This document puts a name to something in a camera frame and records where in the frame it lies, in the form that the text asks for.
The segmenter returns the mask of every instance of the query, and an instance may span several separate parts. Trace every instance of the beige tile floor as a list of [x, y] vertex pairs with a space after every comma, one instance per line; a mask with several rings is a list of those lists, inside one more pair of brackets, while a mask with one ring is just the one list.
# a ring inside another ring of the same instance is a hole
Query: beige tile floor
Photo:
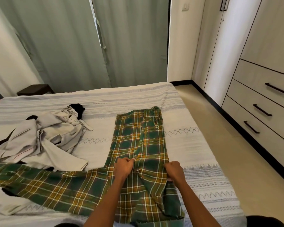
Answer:
[[190, 114], [230, 180], [246, 215], [284, 223], [284, 179], [192, 86], [176, 86]]

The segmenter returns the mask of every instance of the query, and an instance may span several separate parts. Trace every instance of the light switch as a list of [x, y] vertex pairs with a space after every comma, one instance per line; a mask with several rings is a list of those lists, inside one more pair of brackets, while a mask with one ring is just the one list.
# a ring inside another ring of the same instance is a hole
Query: light switch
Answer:
[[182, 7], [182, 12], [183, 11], [188, 11], [189, 10], [189, 2], [188, 3], [184, 3], [183, 7]]

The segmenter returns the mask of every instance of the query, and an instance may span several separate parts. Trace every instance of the bed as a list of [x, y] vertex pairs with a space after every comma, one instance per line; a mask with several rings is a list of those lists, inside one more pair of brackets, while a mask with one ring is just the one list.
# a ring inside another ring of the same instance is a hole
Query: bed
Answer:
[[[170, 161], [181, 163], [190, 187], [220, 225], [246, 226], [246, 217], [233, 187], [224, 176], [177, 90], [170, 83], [1, 99], [0, 140], [6, 138], [28, 116], [60, 110], [72, 103], [80, 103], [85, 107], [82, 119], [94, 129], [83, 135], [72, 152], [74, 156], [89, 161], [85, 170], [104, 165], [117, 114], [160, 107]], [[180, 195], [179, 198], [186, 211]], [[12, 216], [0, 214], [0, 226], [55, 226], [62, 222], [82, 224], [86, 219], [31, 204]], [[185, 226], [192, 226], [187, 212]]]

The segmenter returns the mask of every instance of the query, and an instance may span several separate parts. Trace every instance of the curtain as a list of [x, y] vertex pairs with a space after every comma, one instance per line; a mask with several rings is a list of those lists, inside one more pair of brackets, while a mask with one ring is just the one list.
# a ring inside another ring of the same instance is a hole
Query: curtain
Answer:
[[0, 0], [0, 8], [55, 92], [111, 87], [89, 0]]
[[169, 0], [92, 0], [112, 87], [167, 81]]

